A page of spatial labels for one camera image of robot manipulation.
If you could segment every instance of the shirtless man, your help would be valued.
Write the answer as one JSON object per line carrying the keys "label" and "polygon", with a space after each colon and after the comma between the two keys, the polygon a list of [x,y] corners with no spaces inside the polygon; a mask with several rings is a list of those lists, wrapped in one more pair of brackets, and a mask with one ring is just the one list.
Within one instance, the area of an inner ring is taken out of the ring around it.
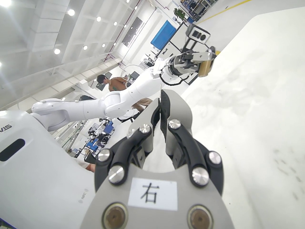
{"label": "shirtless man", "polygon": [[[122,77],[116,77],[112,79],[107,79],[105,75],[99,75],[97,77],[97,82],[100,84],[108,84],[109,85],[109,91],[123,91],[126,87],[127,80]],[[143,98],[139,100],[136,104],[132,105],[133,108],[136,108],[139,112],[142,112],[144,108],[142,106],[148,106],[152,102],[149,98]]]}

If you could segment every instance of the man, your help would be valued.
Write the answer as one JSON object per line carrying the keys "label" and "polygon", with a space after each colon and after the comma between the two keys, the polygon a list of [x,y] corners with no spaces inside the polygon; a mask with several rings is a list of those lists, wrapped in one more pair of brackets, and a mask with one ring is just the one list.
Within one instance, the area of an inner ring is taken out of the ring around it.
{"label": "man", "polygon": [[[109,91],[123,91],[126,87],[127,80],[122,77],[116,77],[112,79],[107,79],[105,75],[99,75],[97,76],[97,82],[100,84],[108,84],[109,85]],[[136,104],[132,105],[133,108],[136,108],[139,112],[142,112],[144,108],[142,106],[148,106],[152,102],[149,98],[143,98],[139,100]]]}
{"label": "man", "polygon": [[[69,149],[68,150],[68,154],[70,154],[72,152],[72,149]],[[89,171],[91,171],[91,172],[95,172],[95,167],[96,167],[96,165],[95,164],[92,164],[92,163],[88,163],[88,162],[85,162],[84,160],[82,160],[82,159],[80,159],[80,158],[78,158],[78,157],[73,157],[73,159],[78,163],[78,165],[79,166],[81,166],[82,168],[84,168],[84,169],[87,169],[87,170],[89,170]]]}

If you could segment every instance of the potted plant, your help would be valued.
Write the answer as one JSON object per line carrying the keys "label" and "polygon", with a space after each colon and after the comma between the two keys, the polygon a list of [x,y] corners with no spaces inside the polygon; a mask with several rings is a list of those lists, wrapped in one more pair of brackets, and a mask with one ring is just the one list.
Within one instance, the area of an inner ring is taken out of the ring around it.
{"label": "potted plant", "polygon": [[184,21],[184,17],[185,17],[185,13],[184,11],[180,10],[180,9],[174,9],[173,13],[175,14],[176,17],[180,18],[182,21]]}

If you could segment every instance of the white ceiling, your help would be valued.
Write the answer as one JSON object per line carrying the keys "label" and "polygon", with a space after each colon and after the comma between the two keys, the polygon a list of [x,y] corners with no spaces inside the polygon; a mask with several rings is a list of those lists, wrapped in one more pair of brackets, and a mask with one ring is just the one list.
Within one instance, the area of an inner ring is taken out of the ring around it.
{"label": "white ceiling", "polygon": [[143,1],[12,0],[0,7],[0,108],[105,62]]}

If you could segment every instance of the chinese character label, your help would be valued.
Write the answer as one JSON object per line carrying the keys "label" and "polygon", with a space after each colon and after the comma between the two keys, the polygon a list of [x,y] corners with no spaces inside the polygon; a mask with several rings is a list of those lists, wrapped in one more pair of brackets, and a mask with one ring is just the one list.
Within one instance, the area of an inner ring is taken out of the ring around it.
{"label": "chinese character label", "polygon": [[177,182],[134,177],[132,179],[128,205],[177,211]]}
{"label": "chinese character label", "polygon": [[[159,189],[159,186],[152,186],[152,183],[149,184],[149,186],[143,185],[144,188],[147,188],[147,191],[144,193],[144,195],[141,197],[141,199],[146,196],[145,199],[145,203],[147,202],[153,202],[154,204],[156,203],[156,197],[157,197],[157,193],[156,192],[149,192],[149,189]],[[148,195],[153,195],[154,199],[153,200],[149,200],[148,199]]]}

